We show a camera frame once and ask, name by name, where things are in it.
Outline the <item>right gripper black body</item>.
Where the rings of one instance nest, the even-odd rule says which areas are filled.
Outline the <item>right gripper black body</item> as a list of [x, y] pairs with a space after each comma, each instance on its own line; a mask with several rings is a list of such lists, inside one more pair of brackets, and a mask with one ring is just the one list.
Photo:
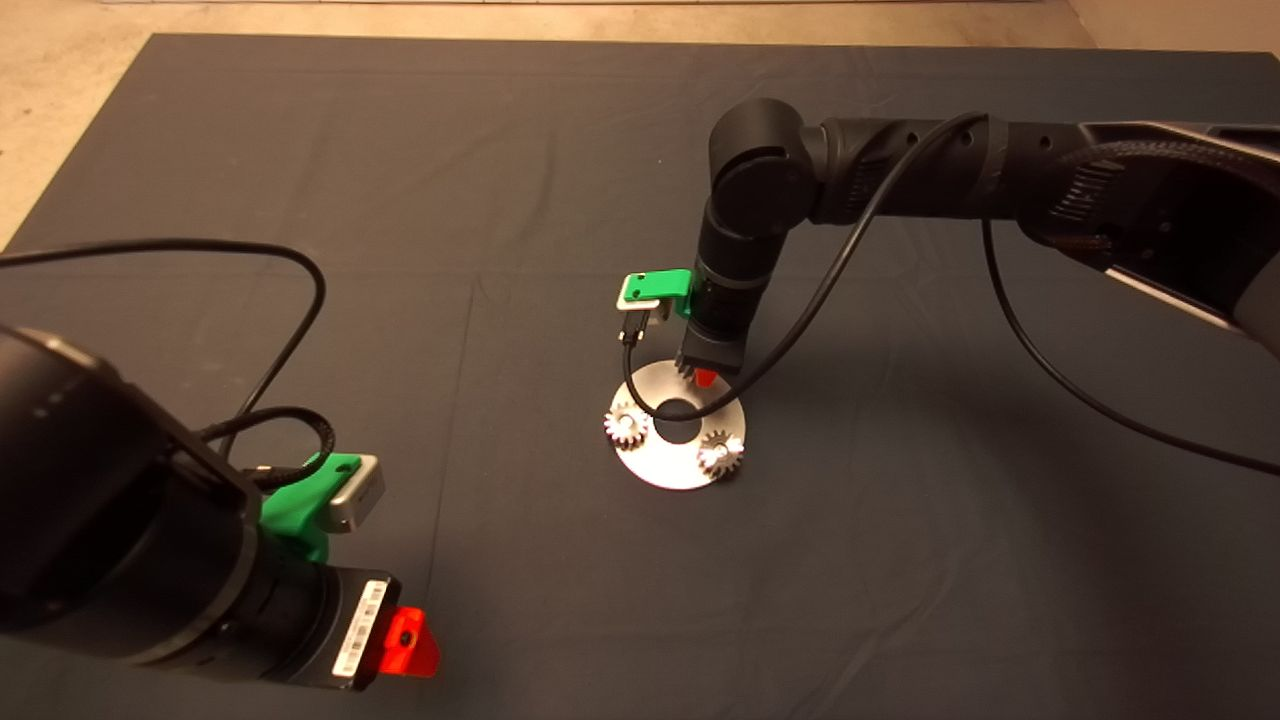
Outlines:
[[742, 372], [746, 351], [745, 334], [719, 337], [704, 331], [685, 331], [676, 354], [676, 366], [686, 375], [699, 366], [733, 377]]

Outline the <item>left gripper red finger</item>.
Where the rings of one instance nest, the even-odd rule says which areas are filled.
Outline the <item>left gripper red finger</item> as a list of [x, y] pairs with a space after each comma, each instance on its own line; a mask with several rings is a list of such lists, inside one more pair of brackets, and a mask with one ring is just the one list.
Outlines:
[[440, 648], [424, 610], [397, 606], [383, 637], [381, 674], [387, 676], [434, 678], [442, 662]]

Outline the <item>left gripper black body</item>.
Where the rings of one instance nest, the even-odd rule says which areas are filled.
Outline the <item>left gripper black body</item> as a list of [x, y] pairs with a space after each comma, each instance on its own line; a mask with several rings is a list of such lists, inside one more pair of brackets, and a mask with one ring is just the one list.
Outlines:
[[388, 571], [321, 568], [323, 602], [301, 651], [296, 684], [361, 692], [378, 675], [383, 637], [402, 585]]

